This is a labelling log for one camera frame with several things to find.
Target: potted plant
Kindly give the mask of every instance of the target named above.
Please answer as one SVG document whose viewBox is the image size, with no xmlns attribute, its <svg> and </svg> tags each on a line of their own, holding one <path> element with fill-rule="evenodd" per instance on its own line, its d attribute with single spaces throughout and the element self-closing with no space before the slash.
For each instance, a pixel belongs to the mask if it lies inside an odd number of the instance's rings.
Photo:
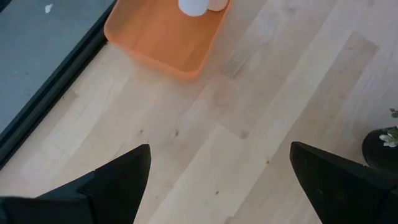
<svg viewBox="0 0 398 224">
<path fill-rule="evenodd" d="M 390 111 L 398 118 L 397 110 Z M 362 153 L 372 168 L 398 174 L 398 126 L 370 132 L 363 141 Z"/>
</svg>

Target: wooden floor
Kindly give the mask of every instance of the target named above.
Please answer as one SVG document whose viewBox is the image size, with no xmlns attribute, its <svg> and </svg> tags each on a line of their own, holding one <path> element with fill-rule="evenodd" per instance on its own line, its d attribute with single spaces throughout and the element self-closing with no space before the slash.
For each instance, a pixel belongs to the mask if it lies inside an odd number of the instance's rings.
<svg viewBox="0 0 398 224">
<path fill-rule="evenodd" d="M 0 172 L 37 196 L 142 143 L 136 223 L 319 223 L 289 162 L 303 141 L 363 163 L 398 107 L 398 1 L 234 0 L 200 78 L 106 45 Z"/>
</svg>

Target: black pot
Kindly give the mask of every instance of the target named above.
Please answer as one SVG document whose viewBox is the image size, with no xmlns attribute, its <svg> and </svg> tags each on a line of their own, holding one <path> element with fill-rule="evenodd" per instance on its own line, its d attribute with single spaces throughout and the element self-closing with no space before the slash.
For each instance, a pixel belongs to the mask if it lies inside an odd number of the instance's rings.
<svg viewBox="0 0 398 224">
<path fill-rule="evenodd" d="M 387 134 L 379 129 L 369 133 L 362 144 L 362 153 L 370 167 L 393 174 L 398 174 L 398 146 L 384 146 L 380 135 Z"/>
</svg>

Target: white cup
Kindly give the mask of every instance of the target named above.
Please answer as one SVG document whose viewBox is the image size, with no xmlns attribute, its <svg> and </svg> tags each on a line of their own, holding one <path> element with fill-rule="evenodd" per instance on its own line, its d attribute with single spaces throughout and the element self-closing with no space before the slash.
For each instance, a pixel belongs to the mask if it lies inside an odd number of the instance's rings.
<svg viewBox="0 0 398 224">
<path fill-rule="evenodd" d="M 181 11 L 188 16 L 201 16 L 207 9 L 221 11 L 228 3 L 228 0 L 178 0 Z"/>
<path fill-rule="evenodd" d="M 178 0 L 178 6 L 188 16 L 201 16 L 207 11 L 209 0 Z"/>
<path fill-rule="evenodd" d="M 209 0 L 209 6 L 207 8 L 209 10 L 218 12 L 223 10 L 227 4 L 228 0 Z"/>
</svg>

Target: orange tray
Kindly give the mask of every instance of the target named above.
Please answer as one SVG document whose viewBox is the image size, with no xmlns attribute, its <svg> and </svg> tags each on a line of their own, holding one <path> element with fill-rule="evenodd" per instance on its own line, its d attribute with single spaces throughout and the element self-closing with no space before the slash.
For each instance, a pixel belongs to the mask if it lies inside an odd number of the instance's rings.
<svg viewBox="0 0 398 224">
<path fill-rule="evenodd" d="M 106 38 L 143 64 L 184 80 L 203 68 L 231 7 L 185 15 L 178 0 L 118 0 L 105 23 Z"/>
</svg>

